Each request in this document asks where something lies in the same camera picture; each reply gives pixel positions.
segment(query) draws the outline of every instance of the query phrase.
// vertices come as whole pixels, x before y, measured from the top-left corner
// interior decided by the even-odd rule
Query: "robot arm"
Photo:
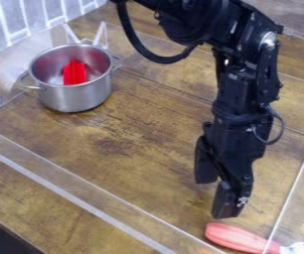
[[[252,163],[264,156],[267,145],[280,139],[286,127],[271,107],[283,87],[278,76],[283,27],[240,0],[136,1],[156,11],[169,38],[188,46],[173,57],[152,53],[136,35],[126,0],[116,0],[128,38],[149,60],[172,64],[197,45],[215,47],[220,92],[213,105],[216,119],[204,124],[197,143],[196,179],[199,184],[209,184],[221,178],[213,216],[236,217],[252,193]],[[282,121],[282,132],[268,140],[275,118]]]

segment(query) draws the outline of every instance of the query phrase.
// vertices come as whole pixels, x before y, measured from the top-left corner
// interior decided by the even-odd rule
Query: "cooking pot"
[[[65,65],[77,59],[86,64],[87,82],[65,85]],[[111,94],[111,73],[121,67],[120,57],[94,45],[63,45],[41,53],[20,77],[22,85],[39,89],[43,103],[63,112],[81,112],[97,107]],[[30,75],[35,85],[23,82]]]

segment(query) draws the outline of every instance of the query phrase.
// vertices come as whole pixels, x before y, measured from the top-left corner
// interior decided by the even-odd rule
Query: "pot rim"
[[[43,82],[42,80],[39,80],[39,79],[34,76],[34,73],[32,73],[32,66],[34,66],[35,62],[38,61],[38,59],[39,59],[43,55],[46,55],[49,52],[53,52],[53,51],[55,51],[55,50],[58,50],[58,49],[62,49],[62,48],[74,47],[74,46],[94,48],[94,49],[102,51],[102,52],[107,55],[107,57],[109,57],[109,59],[110,59],[110,65],[109,65],[107,71],[106,71],[97,79],[94,79],[94,80],[91,80],[91,81],[89,81],[89,82],[85,82],[85,83],[74,84],[74,85],[50,84],[50,83],[46,83],[46,82]],[[31,60],[28,72],[30,72],[30,75],[31,75],[32,79],[35,80],[35,82],[37,82],[38,84],[43,84],[43,85],[46,85],[46,86],[49,86],[49,87],[55,87],[55,88],[65,89],[65,88],[73,88],[73,87],[86,86],[86,85],[94,83],[95,81],[101,80],[101,79],[107,75],[109,72],[111,72],[111,69],[113,69],[113,57],[111,57],[111,54],[110,54],[103,48],[101,48],[101,47],[98,47],[98,46],[95,46],[95,45],[90,45],[90,44],[66,44],[66,45],[61,45],[61,46],[58,46],[58,47],[54,47],[54,48],[51,48],[51,49],[43,51],[42,53],[39,53],[39,54],[35,56],[35,58]]]

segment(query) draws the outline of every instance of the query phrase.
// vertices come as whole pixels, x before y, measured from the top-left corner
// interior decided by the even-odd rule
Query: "wooden table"
[[[158,39],[165,36],[152,13],[137,5],[132,9],[137,29],[157,36],[145,35],[152,47],[173,47]],[[71,23],[77,34],[90,38],[101,20],[118,24],[111,4]],[[217,94],[211,49],[203,47],[182,63],[161,66],[138,56],[120,28],[111,26],[111,33],[110,48],[125,56],[125,66],[113,75],[109,100],[87,112],[66,114],[49,109],[38,93],[27,91],[0,108],[0,134],[207,241],[217,185],[196,185],[193,162]],[[288,129],[255,164],[256,185],[244,213],[225,220],[264,237],[304,162],[304,71],[295,71],[304,69],[304,42],[283,40],[286,88],[276,107]],[[0,223],[47,253],[156,252],[2,162]]]

